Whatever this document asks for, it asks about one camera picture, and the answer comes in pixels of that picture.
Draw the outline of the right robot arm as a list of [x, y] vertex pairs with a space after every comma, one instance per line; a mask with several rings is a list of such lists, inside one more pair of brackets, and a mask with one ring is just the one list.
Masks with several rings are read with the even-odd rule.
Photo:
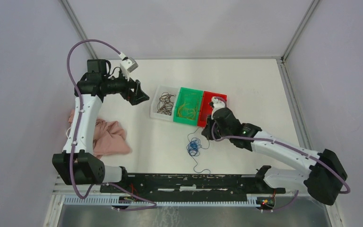
[[229, 140], [234, 146], [274, 158], [290, 167], [263, 166], [254, 187], [260, 193], [271, 188], [307, 192], [315, 200], [333, 205], [340, 194], [350, 193], [347, 173], [332, 150], [322, 152], [291, 145], [251, 123], [241, 123], [229, 108], [220, 108], [206, 118], [202, 135], [209, 140]]

